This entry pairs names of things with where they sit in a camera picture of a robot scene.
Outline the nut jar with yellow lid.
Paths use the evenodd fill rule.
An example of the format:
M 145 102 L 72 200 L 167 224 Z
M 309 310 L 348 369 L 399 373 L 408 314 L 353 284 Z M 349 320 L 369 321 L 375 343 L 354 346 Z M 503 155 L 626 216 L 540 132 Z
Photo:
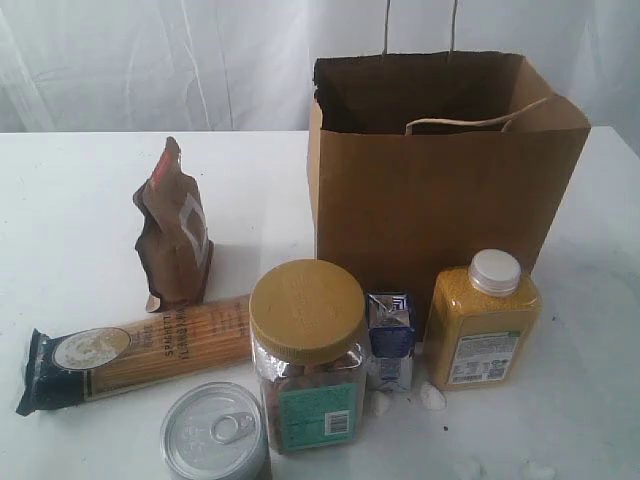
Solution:
M 249 315 L 271 447 L 285 454 L 352 441 L 370 357 L 358 281 L 324 260 L 286 262 L 256 283 Z

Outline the brown paper bag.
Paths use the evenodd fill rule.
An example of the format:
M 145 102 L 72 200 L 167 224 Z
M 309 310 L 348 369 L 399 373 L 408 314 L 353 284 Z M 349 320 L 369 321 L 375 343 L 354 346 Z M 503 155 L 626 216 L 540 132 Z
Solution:
M 320 58 L 308 178 L 319 259 L 429 311 L 482 249 L 531 270 L 591 126 L 521 55 Z

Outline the yellow grain bottle white cap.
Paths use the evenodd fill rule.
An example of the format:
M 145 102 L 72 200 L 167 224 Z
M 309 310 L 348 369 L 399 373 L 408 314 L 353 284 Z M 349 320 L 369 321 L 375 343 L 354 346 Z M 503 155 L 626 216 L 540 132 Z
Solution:
M 441 271 L 424 335 L 431 383 L 452 391 L 507 381 L 541 310 L 530 275 L 505 251 Z

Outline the silver pull-tab tin can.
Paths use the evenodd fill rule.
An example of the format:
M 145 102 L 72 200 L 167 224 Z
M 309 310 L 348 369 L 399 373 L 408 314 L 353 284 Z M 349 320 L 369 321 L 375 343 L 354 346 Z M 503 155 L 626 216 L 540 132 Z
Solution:
M 168 410 L 160 446 L 173 479 L 271 479 L 264 414 L 255 396 L 232 382 L 210 382 Z

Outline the brown coffee pouch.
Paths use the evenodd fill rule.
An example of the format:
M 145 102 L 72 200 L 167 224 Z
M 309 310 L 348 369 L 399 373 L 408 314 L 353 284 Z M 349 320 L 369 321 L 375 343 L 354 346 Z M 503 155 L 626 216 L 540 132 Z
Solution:
M 136 240 L 145 272 L 149 313 L 197 304 L 203 300 L 214 243 L 209 238 L 200 191 L 181 167 L 174 137 L 165 146 L 151 175 L 133 194 L 144 217 Z

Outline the blue white milk carton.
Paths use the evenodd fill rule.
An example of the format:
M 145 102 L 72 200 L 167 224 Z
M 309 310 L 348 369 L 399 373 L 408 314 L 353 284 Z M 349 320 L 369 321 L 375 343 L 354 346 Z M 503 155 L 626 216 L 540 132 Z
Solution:
M 416 322 L 406 293 L 368 293 L 366 319 L 371 344 L 368 387 L 381 392 L 411 389 Z

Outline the spaghetti pasta package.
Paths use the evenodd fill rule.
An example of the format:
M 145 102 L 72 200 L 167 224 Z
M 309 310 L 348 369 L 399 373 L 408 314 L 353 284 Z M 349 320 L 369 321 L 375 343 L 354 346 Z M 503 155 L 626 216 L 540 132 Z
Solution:
M 16 412 L 63 409 L 250 358 L 246 295 L 57 338 L 34 331 Z

